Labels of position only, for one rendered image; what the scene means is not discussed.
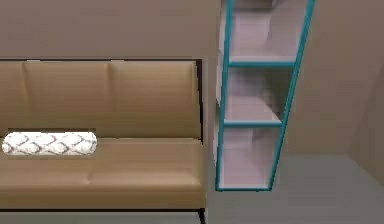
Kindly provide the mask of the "brown leather sofa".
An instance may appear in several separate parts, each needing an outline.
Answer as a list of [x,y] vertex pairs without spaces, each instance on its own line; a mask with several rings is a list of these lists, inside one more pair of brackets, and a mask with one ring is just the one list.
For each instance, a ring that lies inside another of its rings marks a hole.
[[[0,60],[0,212],[195,212],[206,224],[198,60]],[[93,132],[90,155],[11,156],[10,132]]]

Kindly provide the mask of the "teal-framed white shelf unit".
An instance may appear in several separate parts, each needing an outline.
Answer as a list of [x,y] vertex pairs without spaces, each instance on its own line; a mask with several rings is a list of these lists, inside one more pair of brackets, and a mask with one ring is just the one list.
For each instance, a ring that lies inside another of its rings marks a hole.
[[223,0],[215,188],[272,189],[316,0]]

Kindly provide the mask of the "white patterned bolster pillow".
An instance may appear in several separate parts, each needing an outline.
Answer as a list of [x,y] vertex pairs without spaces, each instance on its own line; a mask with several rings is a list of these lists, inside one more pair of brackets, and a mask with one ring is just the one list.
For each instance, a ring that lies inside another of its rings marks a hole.
[[1,148],[11,156],[90,155],[97,148],[97,138],[93,132],[10,132]]

